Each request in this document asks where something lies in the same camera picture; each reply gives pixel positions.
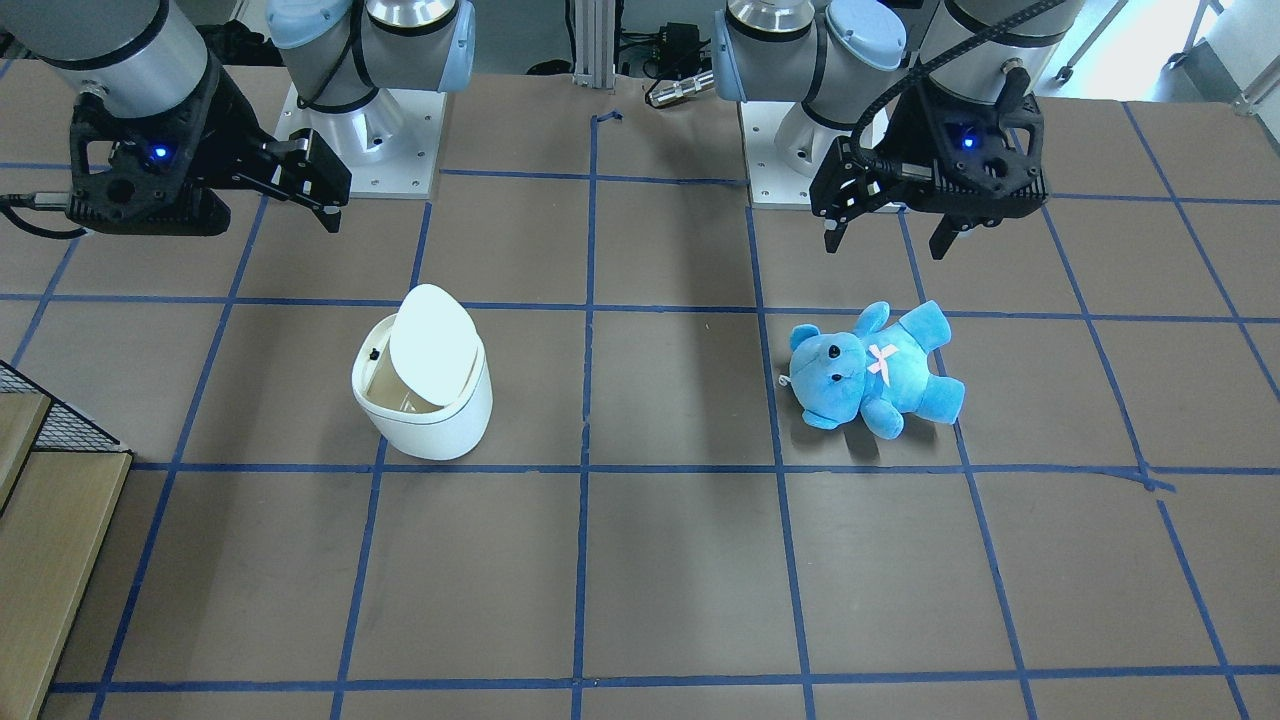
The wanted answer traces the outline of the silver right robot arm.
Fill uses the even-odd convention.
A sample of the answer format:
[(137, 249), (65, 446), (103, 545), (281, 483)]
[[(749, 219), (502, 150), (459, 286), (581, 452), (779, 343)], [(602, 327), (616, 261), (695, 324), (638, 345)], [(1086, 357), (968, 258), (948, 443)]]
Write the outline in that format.
[(474, 67), (470, 1), (270, 1), (271, 42), (314, 124), (268, 133), (173, 1), (5, 1), (3, 27), (74, 91), (70, 186), (6, 193), (3, 215), (50, 240), (216, 236), (219, 190), (307, 208), (334, 233), (352, 164), (403, 133), (393, 92), (458, 92)]

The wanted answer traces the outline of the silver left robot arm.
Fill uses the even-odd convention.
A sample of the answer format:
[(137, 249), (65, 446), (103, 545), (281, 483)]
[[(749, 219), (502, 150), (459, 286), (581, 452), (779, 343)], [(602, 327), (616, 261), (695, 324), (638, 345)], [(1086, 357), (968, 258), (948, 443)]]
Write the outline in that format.
[(941, 259), (975, 228), (1051, 199), (1033, 92), (1079, 1), (728, 1), (710, 40), (717, 94), (791, 102), (835, 132), (808, 195), (837, 251), (893, 202), (940, 218)]

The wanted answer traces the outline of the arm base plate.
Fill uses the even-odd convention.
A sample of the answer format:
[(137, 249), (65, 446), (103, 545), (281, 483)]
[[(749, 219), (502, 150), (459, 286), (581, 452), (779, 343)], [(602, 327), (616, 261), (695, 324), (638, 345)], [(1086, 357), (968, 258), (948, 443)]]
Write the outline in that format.
[(297, 106), (291, 87), (275, 136), (312, 128), (352, 174), (352, 199), (429, 200), (436, 177), (448, 94), (383, 88), (364, 108), (326, 114)]
[(740, 102), (742, 152), (754, 210), (809, 211), (810, 184), (841, 135), (796, 102)]

